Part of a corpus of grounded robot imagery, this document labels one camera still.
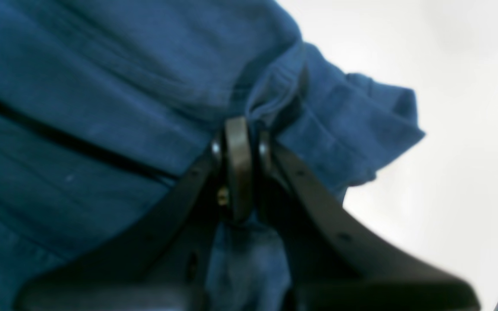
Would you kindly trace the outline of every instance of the white background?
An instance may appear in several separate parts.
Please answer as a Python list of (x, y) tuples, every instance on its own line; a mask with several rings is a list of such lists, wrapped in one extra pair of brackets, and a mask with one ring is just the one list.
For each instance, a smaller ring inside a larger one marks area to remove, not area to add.
[(348, 192), (386, 240), (498, 302), (498, 0), (280, 0), (345, 72), (415, 89), (426, 138)]

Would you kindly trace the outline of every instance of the white wall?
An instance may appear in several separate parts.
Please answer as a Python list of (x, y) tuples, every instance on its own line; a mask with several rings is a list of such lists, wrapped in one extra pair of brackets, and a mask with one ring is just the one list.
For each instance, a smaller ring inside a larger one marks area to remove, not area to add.
[(281, 0), (342, 70), (412, 87), (426, 138), (346, 208), (498, 302), (498, 0)]

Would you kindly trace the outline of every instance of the blue jacket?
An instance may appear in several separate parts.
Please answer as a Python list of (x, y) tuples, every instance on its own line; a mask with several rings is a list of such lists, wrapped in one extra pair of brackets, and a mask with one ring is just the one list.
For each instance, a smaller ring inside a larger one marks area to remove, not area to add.
[[(270, 126), (301, 105), (276, 138), (340, 200), (424, 135), (412, 90), (342, 72), (273, 0), (0, 0), (0, 100), (164, 172), (120, 171), (0, 117), (1, 311), (26, 280), (140, 218), (225, 118)], [(275, 233), (250, 234), (255, 258), (217, 233), (209, 288), (244, 296), (215, 309), (273, 310), (289, 284)], [(232, 274), (243, 264), (258, 271)]]

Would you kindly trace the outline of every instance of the blue shirt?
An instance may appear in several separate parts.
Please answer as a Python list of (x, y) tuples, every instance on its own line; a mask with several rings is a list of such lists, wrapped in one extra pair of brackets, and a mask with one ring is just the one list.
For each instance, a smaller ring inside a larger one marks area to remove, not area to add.
[[(0, 0), (0, 100), (166, 176), (182, 175), (226, 118), (271, 125), (297, 98), (299, 117), (276, 138), (340, 200), (424, 135), (412, 90), (344, 73), (273, 0)], [(25, 281), (96, 248), (173, 185), (0, 117), (0, 310)], [(235, 297), (217, 310), (277, 309), (289, 285), (277, 235), (253, 226), (243, 254), (227, 228), (217, 232), (208, 286)], [(228, 278), (245, 281), (228, 288)]]

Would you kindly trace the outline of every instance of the wrinkled fabric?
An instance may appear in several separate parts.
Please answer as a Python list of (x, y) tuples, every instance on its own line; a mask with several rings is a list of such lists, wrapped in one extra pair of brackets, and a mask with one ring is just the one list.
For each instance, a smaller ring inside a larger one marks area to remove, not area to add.
[[(272, 126), (299, 102), (276, 139), (340, 201), (424, 135), (412, 90), (342, 72), (273, 0), (0, 0), (0, 100), (176, 177), (226, 118)], [(173, 185), (0, 116), (0, 310)], [(216, 310), (277, 309), (290, 282), (281, 240), (254, 220), (241, 234), (221, 225), (207, 282), (225, 297)]]

